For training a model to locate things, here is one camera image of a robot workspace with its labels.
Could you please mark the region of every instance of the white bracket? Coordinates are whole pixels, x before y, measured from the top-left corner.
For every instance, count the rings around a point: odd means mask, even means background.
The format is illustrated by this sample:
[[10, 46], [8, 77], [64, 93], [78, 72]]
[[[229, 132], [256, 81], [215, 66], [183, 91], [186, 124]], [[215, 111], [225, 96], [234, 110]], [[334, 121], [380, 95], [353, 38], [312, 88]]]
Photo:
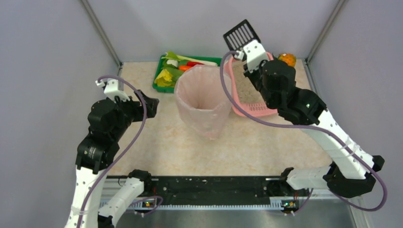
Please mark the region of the white bracket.
[[243, 47], [243, 52], [246, 54], [248, 70], [251, 73], [259, 69], [263, 60], [269, 61], [263, 45], [255, 39]]
[[[96, 86], [102, 88], [105, 86], [105, 82], [101, 81], [98, 82], [98, 80], [95, 81]], [[108, 79], [106, 83], [106, 87], [104, 89], [104, 94], [111, 99], [112, 101], [115, 102], [115, 97], [118, 96], [121, 101], [128, 101], [130, 100], [129, 96], [123, 92], [122, 90], [119, 89], [119, 81], [116, 79]]]
[[234, 55], [234, 58], [237, 60], [242, 61], [243, 60], [243, 56], [245, 55], [245, 53], [243, 51], [236, 51], [238, 54]]
[[294, 189], [328, 189], [323, 179], [329, 172], [330, 166], [312, 169], [293, 169], [287, 176], [287, 183]]

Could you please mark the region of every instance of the marble countertop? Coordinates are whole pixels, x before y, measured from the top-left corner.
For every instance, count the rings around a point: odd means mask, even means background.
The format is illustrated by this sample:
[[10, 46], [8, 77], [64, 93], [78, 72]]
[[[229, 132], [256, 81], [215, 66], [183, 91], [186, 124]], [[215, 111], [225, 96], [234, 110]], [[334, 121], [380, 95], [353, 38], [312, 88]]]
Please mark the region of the marble countertop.
[[[280, 175], [287, 167], [313, 168], [331, 163], [330, 157], [309, 136], [297, 129], [261, 125], [232, 110], [216, 140], [200, 137], [179, 118], [174, 94], [152, 88], [157, 62], [126, 62], [121, 77], [160, 100], [155, 118], [147, 119], [143, 132], [109, 175], [127, 175], [134, 169], [152, 175]], [[301, 60], [295, 66], [297, 86], [309, 88]], [[133, 92], [125, 87], [128, 95]], [[290, 124], [277, 115], [262, 118]], [[132, 123], [119, 142], [129, 144], [140, 123]]]

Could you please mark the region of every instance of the trash bin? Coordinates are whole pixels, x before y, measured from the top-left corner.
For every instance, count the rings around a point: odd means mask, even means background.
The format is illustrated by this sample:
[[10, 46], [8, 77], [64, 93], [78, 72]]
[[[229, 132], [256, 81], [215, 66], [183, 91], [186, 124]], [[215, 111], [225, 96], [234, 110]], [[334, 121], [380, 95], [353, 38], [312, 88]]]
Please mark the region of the trash bin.
[[[231, 91], [231, 79], [226, 73], [224, 82]], [[231, 110], [231, 102], [222, 89], [220, 68], [192, 67], [178, 79], [174, 93], [183, 122], [201, 136], [218, 138]]]

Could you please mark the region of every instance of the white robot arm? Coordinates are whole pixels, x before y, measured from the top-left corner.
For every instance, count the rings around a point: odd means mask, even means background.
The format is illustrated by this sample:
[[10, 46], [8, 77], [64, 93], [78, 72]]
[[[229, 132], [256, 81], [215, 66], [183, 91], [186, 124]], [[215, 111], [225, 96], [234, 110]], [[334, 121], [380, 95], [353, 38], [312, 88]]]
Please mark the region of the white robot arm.
[[[90, 123], [88, 135], [77, 149], [76, 189], [66, 228], [115, 227], [127, 207], [143, 193], [144, 183], [151, 181], [148, 172], [134, 170], [118, 193], [106, 205], [99, 208], [106, 179], [105, 172], [119, 150], [118, 141], [132, 122], [142, 120], [144, 110], [140, 102], [133, 101], [125, 92], [119, 90], [119, 82], [116, 79], [96, 84], [104, 89], [107, 98], [92, 105], [88, 115]], [[146, 102], [147, 118], [155, 117], [158, 99], [149, 98], [141, 91], [140, 93]], [[86, 195], [101, 176], [82, 211]], [[81, 224], [77, 224], [80, 215], [82, 215]]]
[[[314, 169], [287, 168], [281, 177], [294, 190], [315, 188], [330, 189], [346, 198], [370, 192], [375, 178], [354, 157], [358, 156], [374, 171], [379, 171], [384, 159], [371, 156], [362, 150], [337, 124], [326, 104], [313, 91], [296, 87], [293, 67], [280, 60], [269, 60], [259, 37], [247, 20], [224, 34], [228, 48], [234, 57], [246, 61], [244, 76], [262, 95], [266, 106], [277, 109], [278, 114], [294, 125], [308, 126], [302, 129], [325, 151], [333, 163]], [[328, 130], [345, 143], [341, 146], [329, 134], [309, 129]]]

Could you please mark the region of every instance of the gray wall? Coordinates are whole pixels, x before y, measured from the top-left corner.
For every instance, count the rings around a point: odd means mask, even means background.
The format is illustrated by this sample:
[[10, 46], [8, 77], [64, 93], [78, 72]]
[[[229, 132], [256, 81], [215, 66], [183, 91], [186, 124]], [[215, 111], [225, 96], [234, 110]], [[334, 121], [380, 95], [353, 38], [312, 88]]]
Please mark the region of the gray wall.
[[[367, 152], [382, 155], [389, 187], [375, 227], [401, 227], [403, 195], [403, 1], [349, 1], [311, 64], [320, 94], [336, 120]], [[365, 195], [376, 206], [378, 185]]]
[[221, 57], [222, 35], [248, 19], [263, 45], [306, 57], [337, 0], [90, 0], [122, 61], [157, 60], [167, 50]]
[[0, 227], [63, 227], [95, 80], [117, 68], [77, 0], [0, 2]]

